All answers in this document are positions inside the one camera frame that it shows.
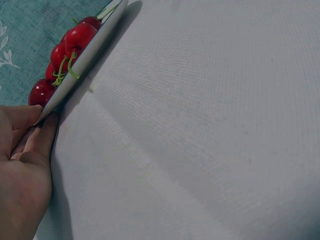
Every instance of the teal tablecloth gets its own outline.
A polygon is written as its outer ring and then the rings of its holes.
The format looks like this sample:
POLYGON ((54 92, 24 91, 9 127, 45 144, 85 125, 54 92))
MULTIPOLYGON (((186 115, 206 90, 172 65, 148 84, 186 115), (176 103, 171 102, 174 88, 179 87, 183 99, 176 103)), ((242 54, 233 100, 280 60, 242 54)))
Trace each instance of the teal tablecloth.
POLYGON ((27 104, 72 18, 95 15, 109 1, 0 0, 0 105, 27 104))

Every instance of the fabric texture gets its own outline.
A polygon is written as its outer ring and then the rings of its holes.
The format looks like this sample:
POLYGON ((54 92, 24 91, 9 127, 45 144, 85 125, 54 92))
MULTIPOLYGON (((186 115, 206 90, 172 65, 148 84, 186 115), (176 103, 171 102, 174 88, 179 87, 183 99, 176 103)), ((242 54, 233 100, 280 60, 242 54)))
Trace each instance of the fabric texture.
POLYGON ((319 12, 131 1, 63 111, 37 239, 320 239, 319 12))
POLYGON ((75 26, 110 0, 0 0, 0 105, 28 104, 50 54, 75 26))

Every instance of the green stem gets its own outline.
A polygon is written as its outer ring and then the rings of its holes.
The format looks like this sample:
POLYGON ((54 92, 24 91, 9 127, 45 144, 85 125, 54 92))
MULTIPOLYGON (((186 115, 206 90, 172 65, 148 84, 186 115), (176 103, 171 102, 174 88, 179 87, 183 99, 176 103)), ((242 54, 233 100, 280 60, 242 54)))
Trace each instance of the green stem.
POLYGON ((54 76, 54 77, 58 77, 58 73, 56 73, 55 71, 52 73, 52 76, 54 76))
POLYGON ((78 25, 78 21, 76 20, 76 19, 74 19, 74 18, 72 18, 72 21, 74 21, 74 23, 76 24, 76 25, 78 25))
POLYGON ((101 17, 100 19, 104 19, 106 16, 108 16, 109 13, 111 13, 112 11, 114 11, 117 7, 119 6, 119 4, 115 5, 113 8, 111 8, 105 15, 103 15, 103 17, 101 17))
POLYGON ((67 59, 68 59, 68 57, 64 56, 64 58, 60 64, 58 77, 56 78, 55 82, 53 83, 53 85, 55 85, 55 86, 60 86, 62 83, 62 79, 64 78, 64 76, 62 76, 62 68, 64 67, 64 64, 67 59))
POLYGON ((71 63, 72 63, 72 61, 73 61, 76 57, 77 57, 77 53, 76 53, 75 51, 73 51, 72 54, 71 54, 71 58, 70 58, 70 60, 69 60, 69 62, 68 62, 68 72, 69 72, 72 76, 74 76, 76 79, 79 79, 80 76, 79 76, 78 74, 76 74, 76 73, 72 70, 72 68, 71 68, 71 63))

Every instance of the white leaf pattern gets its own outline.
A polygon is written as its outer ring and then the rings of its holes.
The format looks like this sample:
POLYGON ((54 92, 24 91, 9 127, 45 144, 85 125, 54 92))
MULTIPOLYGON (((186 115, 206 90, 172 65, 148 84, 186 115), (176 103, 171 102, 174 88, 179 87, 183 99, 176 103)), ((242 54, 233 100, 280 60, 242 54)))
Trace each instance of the white leaf pattern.
POLYGON ((1 46, 0 46, 0 50, 2 50, 2 49, 7 45, 8 39, 9 39, 9 37, 6 36, 6 37, 2 40, 1 46))
POLYGON ((3 51, 3 55, 4 55, 5 59, 7 59, 10 62, 10 56, 6 51, 3 51))
POLYGON ((2 30, 1 30, 1 32, 0 32, 0 37, 3 36, 3 35, 5 35, 6 31, 7 31, 7 26, 5 26, 5 27, 2 28, 2 30))
MULTIPOLYGON (((0 37, 4 36, 7 32, 7 26, 3 26, 3 23, 2 21, 0 21, 0 37)), ((8 40, 9 40, 9 36, 6 36, 2 41, 0 39, 0 51, 7 45, 8 43, 8 40)), ((12 51, 11 49, 9 49, 8 51, 3 51, 3 56, 5 59, 2 58, 1 56, 1 52, 0 52, 0 68, 3 66, 3 65, 10 65, 14 68, 17 68, 19 69, 20 67, 13 64, 12 62, 12 51)))

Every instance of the cherry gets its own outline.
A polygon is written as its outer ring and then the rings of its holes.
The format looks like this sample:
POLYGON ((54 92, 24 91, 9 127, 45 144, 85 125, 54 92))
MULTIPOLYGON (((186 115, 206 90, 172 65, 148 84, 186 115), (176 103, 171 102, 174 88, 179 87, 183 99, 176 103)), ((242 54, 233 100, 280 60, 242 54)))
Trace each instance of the cherry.
POLYGON ((99 30, 102 26, 102 22, 95 16, 87 16, 84 19, 82 19, 79 23, 90 24, 97 30, 99 30))
POLYGON ((66 43, 60 42, 57 46, 54 47, 50 56, 51 64, 53 65, 54 71, 56 73, 59 72, 62 61, 65 61, 62 67, 62 72, 64 73, 68 71, 67 59, 68 58, 66 56, 66 43))
POLYGON ((66 41, 66 35, 67 35, 67 33, 65 33, 65 34, 63 35, 63 37, 61 38, 60 43, 64 43, 64 42, 66 41))
POLYGON ((43 78, 35 83, 29 94, 29 105, 41 105, 43 108, 55 93, 52 80, 43 78))
POLYGON ((96 33, 97 29, 89 23, 80 23, 69 30, 65 36, 65 53, 67 57, 70 59, 72 52, 76 52, 77 56, 79 56, 96 33))
POLYGON ((50 62, 45 71, 45 78, 50 79, 54 82, 57 78, 56 76, 54 76, 54 73, 55 73, 55 67, 50 62))

